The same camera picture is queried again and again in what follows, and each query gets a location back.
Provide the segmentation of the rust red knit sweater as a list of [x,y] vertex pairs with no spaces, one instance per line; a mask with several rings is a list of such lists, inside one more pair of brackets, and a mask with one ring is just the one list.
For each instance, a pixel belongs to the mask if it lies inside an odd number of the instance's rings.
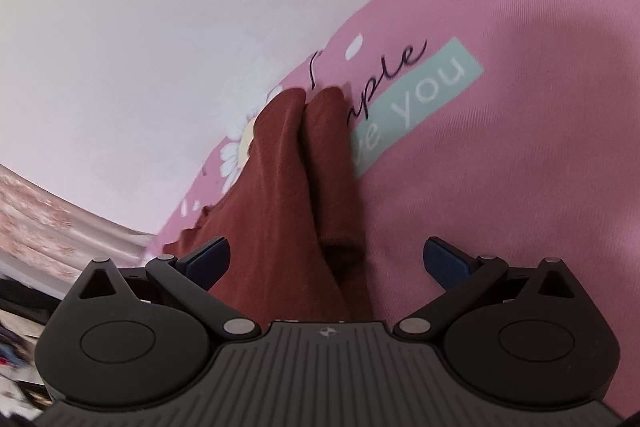
[[257,117],[239,179],[163,251],[181,258],[218,236],[230,267],[210,292],[260,326],[372,319],[340,88],[278,94]]

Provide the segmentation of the clothes rack with garments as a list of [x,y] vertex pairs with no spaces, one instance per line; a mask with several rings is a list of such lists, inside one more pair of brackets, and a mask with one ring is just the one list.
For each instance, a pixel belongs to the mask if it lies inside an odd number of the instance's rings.
[[1,413],[34,418],[51,404],[36,344],[60,300],[1,275]]

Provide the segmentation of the beige patterned curtain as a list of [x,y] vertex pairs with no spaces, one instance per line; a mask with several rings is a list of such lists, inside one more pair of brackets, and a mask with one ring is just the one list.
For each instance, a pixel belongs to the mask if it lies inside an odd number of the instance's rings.
[[1,251],[29,268],[73,283],[97,257],[138,267],[152,240],[1,168]]

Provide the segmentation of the pink floral bed sheet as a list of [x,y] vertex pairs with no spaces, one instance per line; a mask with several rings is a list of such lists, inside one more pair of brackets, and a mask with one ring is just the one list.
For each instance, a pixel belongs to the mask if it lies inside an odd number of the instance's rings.
[[565,260],[622,349],[608,403],[639,404],[639,0],[372,0],[215,147],[161,251],[216,205],[281,92],[337,87],[373,314],[438,290],[420,247]]

